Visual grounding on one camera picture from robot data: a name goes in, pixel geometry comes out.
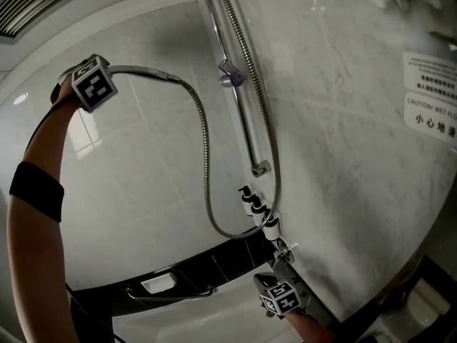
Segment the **shower hose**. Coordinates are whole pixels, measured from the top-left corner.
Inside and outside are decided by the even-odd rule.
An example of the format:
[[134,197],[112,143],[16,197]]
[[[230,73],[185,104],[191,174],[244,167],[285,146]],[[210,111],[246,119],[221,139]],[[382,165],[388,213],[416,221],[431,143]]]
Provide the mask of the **shower hose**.
[[265,95],[263,93],[263,88],[258,77],[258,73],[256,70],[256,66],[253,62],[251,52],[249,51],[248,44],[246,43],[246,39],[244,37],[243,31],[241,29],[240,23],[238,22],[238,18],[236,17],[236,13],[233,9],[233,6],[230,0],[222,0],[224,3],[224,7],[227,11],[228,17],[230,18],[231,25],[233,30],[235,31],[236,38],[238,39],[238,43],[241,47],[243,52],[243,57],[246,60],[249,75],[251,77],[254,89],[256,91],[258,104],[261,109],[263,122],[266,128],[266,134],[268,137],[268,142],[270,145],[271,150],[271,157],[273,159],[273,170],[274,170],[274,180],[275,180],[275,188],[274,188],[274,198],[273,204],[271,205],[271,210],[268,215],[263,219],[262,223],[258,225],[256,228],[245,232],[243,234],[230,234],[225,232],[223,229],[219,227],[216,220],[214,219],[213,209],[211,207],[211,190],[210,190],[210,150],[209,150],[209,134],[208,134],[208,124],[206,121],[206,115],[204,112],[203,105],[201,104],[200,98],[194,89],[187,84],[186,82],[182,82],[181,85],[187,90],[188,93],[194,99],[194,102],[197,106],[199,111],[200,120],[201,120],[201,127],[203,129],[203,138],[204,138],[204,193],[205,193],[205,205],[206,205],[206,213],[208,214],[209,221],[213,228],[220,234],[230,239],[245,239],[251,235],[254,235],[256,232],[259,232],[268,222],[273,219],[274,212],[276,211],[279,203],[279,198],[281,195],[281,170],[279,168],[279,155],[278,155],[278,146],[276,144],[276,137],[274,133],[273,123],[271,122],[271,117],[268,112],[268,105],[266,103]]

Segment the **black wrist strap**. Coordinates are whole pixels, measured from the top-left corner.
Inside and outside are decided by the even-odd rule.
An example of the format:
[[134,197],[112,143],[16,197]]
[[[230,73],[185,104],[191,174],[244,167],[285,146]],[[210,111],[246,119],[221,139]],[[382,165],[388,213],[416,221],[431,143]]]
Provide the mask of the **black wrist strap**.
[[23,161],[17,166],[9,193],[47,217],[57,222],[61,221],[64,188],[36,165]]

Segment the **warning sign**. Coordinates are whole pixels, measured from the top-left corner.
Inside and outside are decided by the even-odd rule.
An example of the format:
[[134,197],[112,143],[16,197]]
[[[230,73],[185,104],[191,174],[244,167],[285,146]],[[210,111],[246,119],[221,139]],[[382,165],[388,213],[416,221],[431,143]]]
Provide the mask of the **warning sign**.
[[457,108],[454,106],[408,92],[405,97],[405,123],[457,147]]
[[457,64],[424,54],[403,54],[407,89],[457,105]]

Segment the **bathtub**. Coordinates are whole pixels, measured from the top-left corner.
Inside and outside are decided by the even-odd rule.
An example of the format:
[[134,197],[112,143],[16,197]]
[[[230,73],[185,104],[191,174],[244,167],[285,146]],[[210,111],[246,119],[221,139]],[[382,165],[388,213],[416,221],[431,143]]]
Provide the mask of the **bathtub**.
[[268,318],[252,277],[271,272],[263,264],[219,287],[210,297],[113,318],[127,343],[297,343],[285,319]]

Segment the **person's arm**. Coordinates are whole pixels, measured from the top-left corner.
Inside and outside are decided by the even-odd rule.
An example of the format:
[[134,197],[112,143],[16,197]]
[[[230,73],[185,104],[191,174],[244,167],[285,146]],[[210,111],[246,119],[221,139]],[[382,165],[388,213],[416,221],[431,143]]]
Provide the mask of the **person's arm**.
[[[59,100],[71,93],[69,77]],[[41,125],[24,155],[60,180],[69,122],[80,107],[68,101]],[[28,343],[77,343],[65,290],[64,248],[59,223],[17,197],[8,214],[8,250],[14,301]]]
[[331,343],[336,339],[334,333],[321,327],[305,315],[292,311],[284,314],[284,316],[304,343]]

